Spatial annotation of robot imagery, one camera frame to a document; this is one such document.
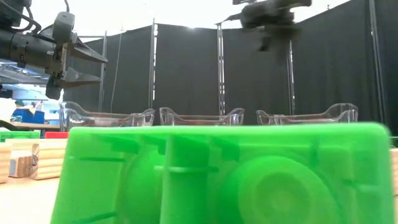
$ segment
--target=wooden table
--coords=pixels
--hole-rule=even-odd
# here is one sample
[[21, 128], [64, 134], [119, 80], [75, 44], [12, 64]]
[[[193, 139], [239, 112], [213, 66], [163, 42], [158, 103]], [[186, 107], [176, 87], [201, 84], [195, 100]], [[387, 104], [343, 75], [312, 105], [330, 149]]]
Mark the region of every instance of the wooden table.
[[58, 182], [9, 178], [0, 184], [0, 223], [49, 224]]
[[17, 128], [26, 129], [26, 130], [46, 130], [46, 131], [59, 131], [60, 126], [55, 124], [32, 124], [32, 123], [20, 123], [20, 122], [11, 122]]

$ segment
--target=black curtain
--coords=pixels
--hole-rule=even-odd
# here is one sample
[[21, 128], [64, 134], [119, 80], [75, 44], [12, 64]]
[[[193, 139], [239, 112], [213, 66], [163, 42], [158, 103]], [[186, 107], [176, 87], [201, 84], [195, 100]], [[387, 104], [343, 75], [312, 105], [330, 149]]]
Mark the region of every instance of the black curtain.
[[219, 115], [217, 57], [216, 30], [159, 24], [154, 107]]
[[292, 42], [295, 114], [352, 103], [360, 121], [380, 121], [368, 1], [348, 1], [297, 26], [301, 33]]
[[[94, 40], [85, 43], [87, 46], [102, 54], [103, 39]], [[101, 77], [101, 64], [90, 62], [87, 60], [68, 57], [67, 68], [72, 67], [78, 72], [83, 72], [89, 75]], [[100, 95], [100, 84], [92, 84], [85, 86], [78, 86], [65, 90], [63, 94], [64, 101], [72, 101], [78, 103], [83, 109], [87, 111], [98, 111]]]
[[227, 29], [223, 37], [226, 112], [244, 108], [244, 123], [250, 125], [257, 124], [257, 110], [288, 115], [287, 50], [272, 45], [268, 52], [259, 52], [260, 32]]
[[377, 0], [375, 4], [387, 123], [398, 136], [398, 1]]
[[120, 35], [108, 37], [103, 111], [141, 113], [148, 109], [151, 26], [121, 34], [118, 75], [112, 92], [118, 64]]

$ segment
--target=transparent plastic container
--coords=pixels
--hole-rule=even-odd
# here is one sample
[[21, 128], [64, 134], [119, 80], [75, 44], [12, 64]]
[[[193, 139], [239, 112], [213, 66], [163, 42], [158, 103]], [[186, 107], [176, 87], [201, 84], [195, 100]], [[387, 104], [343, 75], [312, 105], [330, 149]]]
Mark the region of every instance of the transparent plastic container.
[[134, 127], [152, 126], [155, 110], [142, 113], [114, 114], [85, 111], [77, 103], [60, 103], [60, 129], [63, 132], [73, 127]]
[[224, 116], [179, 115], [170, 108], [160, 109], [162, 125], [204, 125], [204, 126], [234, 126], [242, 125], [244, 109], [236, 108]]
[[358, 108], [351, 103], [335, 104], [324, 113], [308, 115], [271, 115], [257, 111], [257, 123], [261, 125], [351, 123], [358, 121]]

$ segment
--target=green plastic bin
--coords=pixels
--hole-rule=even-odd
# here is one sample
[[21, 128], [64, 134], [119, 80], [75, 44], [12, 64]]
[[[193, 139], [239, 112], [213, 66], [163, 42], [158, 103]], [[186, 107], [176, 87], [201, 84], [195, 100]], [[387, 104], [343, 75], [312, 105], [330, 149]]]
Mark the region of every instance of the green plastic bin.
[[0, 142], [6, 139], [38, 139], [40, 133], [37, 131], [0, 131]]
[[378, 124], [71, 130], [53, 224], [393, 224]]

